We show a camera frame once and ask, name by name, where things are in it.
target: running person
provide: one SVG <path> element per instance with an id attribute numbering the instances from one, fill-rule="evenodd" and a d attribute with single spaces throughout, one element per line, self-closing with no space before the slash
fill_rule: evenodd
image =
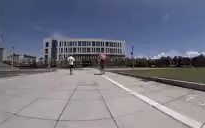
<path id="1" fill-rule="evenodd" d="M 106 59 L 106 55 L 101 54 L 100 55 L 100 70 L 101 70 L 101 74 L 103 75 L 104 75 L 105 59 Z"/>
<path id="2" fill-rule="evenodd" d="M 74 61 L 75 61 L 75 58 L 72 57 L 72 56 L 69 56 L 68 57 L 68 63 L 69 63 L 69 70 L 70 70 L 70 75 L 72 75 L 72 69 L 74 68 Z"/>

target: pole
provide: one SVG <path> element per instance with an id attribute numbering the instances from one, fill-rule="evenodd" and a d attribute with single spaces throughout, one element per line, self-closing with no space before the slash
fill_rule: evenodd
<path id="1" fill-rule="evenodd" d="M 132 46 L 131 56 L 132 56 L 132 68 L 134 68 L 134 45 Z"/>
<path id="2" fill-rule="evenodd" d="M 14 61 L 14 47 L 12 47 L 12 58 L 11 58 L 11 66 L 13 68 L 13 61 Z"/>

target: distant building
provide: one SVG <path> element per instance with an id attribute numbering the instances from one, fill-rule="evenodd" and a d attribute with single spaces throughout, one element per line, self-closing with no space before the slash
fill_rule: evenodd
<path id="1" fill-rule="evenodd" d="M 4 61 L 5 60 L 5 49 L 4 48 L 0 48 L 0 61 Z"/>
<path id="2" fill-rule="evenodd" d="M 14 65 L 30 65 L 36 63 L 36 57 L 25 54 L 12 54 L 7 57 L 7 61 L 12 62 Z"/>
<path id="3" fill-rule="evenodd" d="M 45 62 L 66 60 L 72 55 L 77 60 L 97 60 L 103 53 L 110 59 L 125 57 L 126 42 L 123 40 L 103 39 L 53 39 L 43 40 Z"/>

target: grass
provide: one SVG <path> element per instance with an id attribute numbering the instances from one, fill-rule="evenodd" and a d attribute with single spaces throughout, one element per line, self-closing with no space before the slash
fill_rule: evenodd
<path id="1" fill-rule="evenodd" d="M 205 83 L 205 68 L 170 68 L 153 70 L 119 71 L 135 75 L 162 77 L 190 82 Z"/>

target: concrete ledge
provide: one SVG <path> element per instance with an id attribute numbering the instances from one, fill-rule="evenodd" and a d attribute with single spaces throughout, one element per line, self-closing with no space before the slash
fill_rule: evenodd
<path id="1" fill-rule="evenodd" d="M 113 72 L 113 73 L 141 78 L 141 79 L 150 80 L 150 81 L 156 81 L 156 82 L 160 82 L 164 84 L 170 84 L 170 85 L 189 88 L 189 89 L 195 89 L 199 91 L 205 91 L 205 84 L 202 84 L 202 83 L 194 83 L 194 82 L 187 82 L 187 81 L 173 80 L 173 79 L 159 78 L 159 77 L 141 76 L 141 75 L 134 75 L 134 74 L 129 74 L 125 72 Z"/>

